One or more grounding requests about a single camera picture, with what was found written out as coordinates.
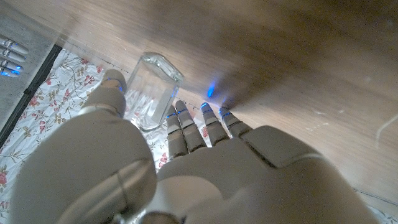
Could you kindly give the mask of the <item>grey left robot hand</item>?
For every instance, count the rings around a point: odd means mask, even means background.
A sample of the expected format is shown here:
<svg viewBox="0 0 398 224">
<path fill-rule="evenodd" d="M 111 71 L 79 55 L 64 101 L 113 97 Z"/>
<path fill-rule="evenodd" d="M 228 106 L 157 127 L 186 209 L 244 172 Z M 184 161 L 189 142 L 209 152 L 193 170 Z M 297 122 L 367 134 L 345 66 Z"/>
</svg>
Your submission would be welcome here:
<svg viewBox="0 0 398 224">
<path fill-rule="evenodd" d="M 11 223 L 376 223 L 324 156 L 272 126 L 228 110 L 204 119 L 207 147 L 185 105 L 170 110 L 173 158 L 157 169 L 123 119 L 126 81 L 105 72 L 79 114 L 24 161 Z"/>
</svg>

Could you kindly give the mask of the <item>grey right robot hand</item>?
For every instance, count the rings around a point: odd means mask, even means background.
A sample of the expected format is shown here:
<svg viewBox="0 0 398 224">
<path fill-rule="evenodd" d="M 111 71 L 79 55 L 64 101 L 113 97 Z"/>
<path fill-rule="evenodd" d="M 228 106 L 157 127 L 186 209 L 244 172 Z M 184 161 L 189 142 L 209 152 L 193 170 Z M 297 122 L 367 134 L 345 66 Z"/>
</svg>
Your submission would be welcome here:
<svg viewBox="0 0 398 224">
<path fill-rule="evenodd" d="M 1 35 L 1 75 L 18 77 L 24 70 L 22 63 L 26 61 L 28 53 L 27 47 Z"/>
</svg>

